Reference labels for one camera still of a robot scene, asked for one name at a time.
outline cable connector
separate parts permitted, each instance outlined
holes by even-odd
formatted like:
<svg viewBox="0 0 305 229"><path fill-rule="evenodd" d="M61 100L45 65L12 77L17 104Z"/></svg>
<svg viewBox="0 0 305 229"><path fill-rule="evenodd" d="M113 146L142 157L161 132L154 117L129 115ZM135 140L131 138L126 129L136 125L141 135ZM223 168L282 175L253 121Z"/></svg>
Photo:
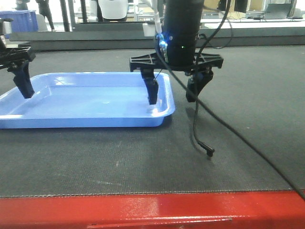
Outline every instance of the cable connector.
<svg viewBox="0 0 305 229"><path fill-rule="evenodd" d="M200 147L201 147L202 149L204 149L204 150L206 151L206 154L207 154L209 157L213 157L213 153L215 152L215 149L214 149L214 148L208 146L206 143L201 142L201 141L198 141L197 143L198 143L198 145L200 145Z"/></svg>

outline red table edge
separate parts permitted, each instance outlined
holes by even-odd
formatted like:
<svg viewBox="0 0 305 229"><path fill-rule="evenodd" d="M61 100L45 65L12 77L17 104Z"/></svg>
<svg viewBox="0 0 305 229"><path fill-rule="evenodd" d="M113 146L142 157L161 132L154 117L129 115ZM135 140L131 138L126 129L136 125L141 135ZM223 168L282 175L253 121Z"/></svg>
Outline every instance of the red table edge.
<svg viewBox="0 0 305 229"><path fill-rule="evenodd" d="M0 228L305 229L293 191L0 198Z"/></svg>

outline blue plastic tray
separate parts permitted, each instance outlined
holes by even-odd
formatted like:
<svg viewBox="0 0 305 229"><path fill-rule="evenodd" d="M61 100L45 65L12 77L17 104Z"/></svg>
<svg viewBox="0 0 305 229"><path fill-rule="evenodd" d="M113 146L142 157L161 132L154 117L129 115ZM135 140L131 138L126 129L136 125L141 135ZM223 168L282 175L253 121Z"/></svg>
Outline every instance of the blue plastic tray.
<svg viewBox="0 0 305 229"><path fill-rule="evenodd" d="M175 111L168 75L149 105L140 73L49 73L31 78L35 94L0 96L0 128L158 126Z"/></svg>

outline white machine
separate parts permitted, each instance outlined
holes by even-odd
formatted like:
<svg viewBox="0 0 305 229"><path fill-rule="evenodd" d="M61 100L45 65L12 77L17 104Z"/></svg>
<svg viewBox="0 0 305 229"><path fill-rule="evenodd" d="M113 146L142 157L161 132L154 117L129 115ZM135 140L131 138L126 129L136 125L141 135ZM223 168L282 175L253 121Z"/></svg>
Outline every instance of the white machine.
<svg viewBox="0 0 305 229"><path fill-rule="evenodd" d="M126 20L128 0L99 0L98 3L105 20Z"/></svg>

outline black gripper bracket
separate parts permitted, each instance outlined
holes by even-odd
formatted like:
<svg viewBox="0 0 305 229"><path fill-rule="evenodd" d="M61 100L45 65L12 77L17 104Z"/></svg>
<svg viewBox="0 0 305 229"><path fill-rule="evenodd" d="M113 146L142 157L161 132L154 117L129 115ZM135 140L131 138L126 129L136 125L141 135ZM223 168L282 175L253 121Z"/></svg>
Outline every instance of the black gripper bracket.
<svg viewBox="0 0 305 229"><path fill-rule="evenodd" d="M34 94L29 74L29 62L34 58L35 53L29 43L0 51L0 69L8 68L8 72L15 74L13 80L25 99L32 98Z"/></svg>
<svg viewBox="0 0 305 229"><path fill-rule="evenodd" d="M156 104L159 85L155 80L153 69L141 69L141 75L147 88L149 104Z"/></svg>
<svg viewBox="0 0 305 229"><path fill-rule="evenodd" d="M24 61L21 65L8 68L8 72L15 74L13 79L19 91L25 99L30 99L34 95L29 74L29 61Z"/></svg>
<svg viewBox="0 0 305 229"><path fill-rule="evenodd" d="M190 91L195 94L199 95L199 93L202 91L202 89L213 79L213 72L212 70L208 70L206 72L198 73L197 77L196 75L193 75L191 78L189 78L187 82L187 88L190 89ZM188 92L186 92L186 99L188 102L195 102L195 98Z"/></svg>
<svg viewBox="0 0 305 229"><path fill-rule="evenodd" d="M198 53L194 55L194 62L190 66L170 66L173 71L181 71L185 72L186 75L195 75L195 70L200 75L203 75L207 72L208 77L203 77L203 79L198 83L198 92L200 92L204 86L211 81L213 78L213 72L209 71L212 67L221 68L224 62L224 59L218 54L206 54L202 53L198 65L195 65L195 60L197 58ZM158 84L156 84L156 80L154 79L153 71L154 69L167 69L164 64L159 60L159 57L156 53L151 53L143 56L132 57L130 58L130 71L140 70L142 74L142 78L144 79L147 92L148 92L148 100L149 104L155 104L157 102L157 94L158 94ZM187 94L187 100L192 101L193 97Z"/></svg>

